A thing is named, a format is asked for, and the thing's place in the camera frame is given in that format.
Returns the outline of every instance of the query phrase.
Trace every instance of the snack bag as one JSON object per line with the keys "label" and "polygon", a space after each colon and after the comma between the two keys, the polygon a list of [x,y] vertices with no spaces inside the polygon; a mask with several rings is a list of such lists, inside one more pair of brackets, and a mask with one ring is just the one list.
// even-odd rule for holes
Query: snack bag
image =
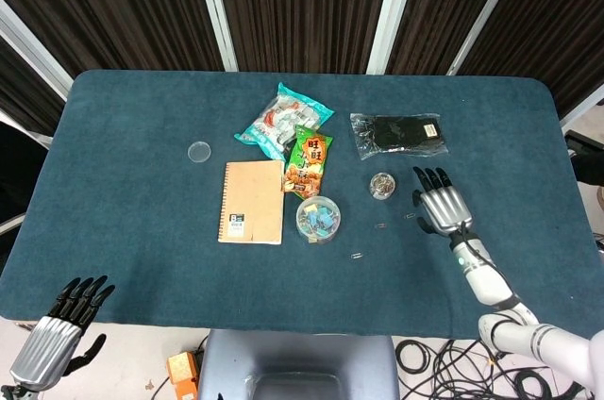
{"label": "snack bag", "polygon": [[248,145],[257,144],[268,158],[284,161],[285,147],[295,138],[296,125],[318,129],[332,114],[333,110],[318,101],[279,83],[277,97],[235,139]]}
{"label": "snack bag", "polygon": [[327,150],[333,138],[300,125],[295,128],[295,133],[297,141],[285,170],[283,190],[308,199],[319,195]]}

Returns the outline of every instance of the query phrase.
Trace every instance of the spiral notebook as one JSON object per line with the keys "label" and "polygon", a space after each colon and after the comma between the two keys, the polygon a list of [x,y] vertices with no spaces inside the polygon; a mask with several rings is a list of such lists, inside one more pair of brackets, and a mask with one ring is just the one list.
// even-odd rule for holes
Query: spiral notebook
{"label": "spiral notebook", "polygon": [[281,244],[283,161],[226,166],[218,241]]}

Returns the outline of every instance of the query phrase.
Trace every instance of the floor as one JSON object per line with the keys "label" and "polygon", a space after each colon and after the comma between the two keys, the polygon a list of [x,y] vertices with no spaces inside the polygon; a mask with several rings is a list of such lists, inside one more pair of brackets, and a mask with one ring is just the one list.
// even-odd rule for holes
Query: floor
{"label": "floor", "polygon": [[[594,108],[585,116],[572,124],[572,128],[593,139],[604,142],[604,107]],[[604,211],[596,201],[596,187],[579,185],[581,196],[585,203],[590,223],[599,233],[604,233]],[[208,334],[207,329],[156,327],[137,325],[108,325],[92,324],[79,345],[81,353],[88,348],[99,333],[108,335],[105,347],[97,359],[86,368],[69,377],[62,379],[51,391],[46,392],[42,399],[69,400],[86,398],[88,400],[106,398],[150,399],[158,386],[167,376],[165,361],[168,357],[184,350],[193,350]],[[15,323],[0,318],[0,385],[10,384],[9,368],[21,349],[27,331]],[[394,346],[403,338],[394,337]],[[445,343],[442,339],[418,339],[434,349],[439,349]],[[470,341],[459,341],[456,345],[466,347]],[[422,363],[421,353],[408,348],[402,353],[403,363],[408,367],[419,367]],[[478,368],[470,363],[464,363],[459,370],[467,376],[478,378],[477,370],[485,372],[489,368],[489,360],[484,353],[472,354],[472,360]],[[501,364],[504,369],[518,367],[534,367],[539,364],[530,358],[517,355],[506,356]],[[563,375],[554,374],[550,369],[540,370],[539,373],[551,386],[552,393],[564,392],[571,381]],[[403,382],[415,386],[426,378],[426,375],[408,375],[399,369]],[[539,392],[532,380],[527,382],[530,392]],[[408,389],[399,386],[401,395]],[[430,383],[424,384],[418,392],[431,391]],[[515,396],[512,388],[504,379],[495,384],[495,391],[501,395]],[[157,400],[176,399],[173,387],[168,383],[157,396]],[[423,398],[419,393],[412,393],[408,398]],[[585,392],[578,399],[588,398]]]}

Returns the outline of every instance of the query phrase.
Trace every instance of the small round container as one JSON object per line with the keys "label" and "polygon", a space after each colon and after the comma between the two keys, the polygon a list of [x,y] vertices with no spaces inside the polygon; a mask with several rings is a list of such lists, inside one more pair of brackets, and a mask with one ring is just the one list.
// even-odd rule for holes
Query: small round container
{"label": "small round container", "polygon": [[210,146],[206,142],[193,142],[187,151],[192,162],[205,162],[211,155]]}
{"label": "small round container", "polygon": [[332,200],[317,195],[300,204],[295,224],[308,242],[323,243],[333,239],[341,217],[340,209]]}
{"label": "small round container", "polygon": [[371,179],[369,192],[377,200],[386,200],[393,194],[395,187],[394,177],[385,172],[380,172]]}

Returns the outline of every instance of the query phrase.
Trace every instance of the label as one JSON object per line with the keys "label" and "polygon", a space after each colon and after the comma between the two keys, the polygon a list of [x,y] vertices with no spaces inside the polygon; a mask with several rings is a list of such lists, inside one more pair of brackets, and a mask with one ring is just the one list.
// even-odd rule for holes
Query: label
{"label": "label", "polygon": [[245,215],[244,214],[229,214],[228,215],[228,230],[226,234],[229,237],[241,238],[245,233]]}
{"label": "label", "polygon": [[429,138],[435,138],[436,136],[438,136],[436,128],[433,124],[424,125],[424,131],[426,131],[426,136],[428,136]]}
{"label": "label", "polygon": [[323,164],[327,152],[325,138],[308,138],[302,145],[308,164]]}

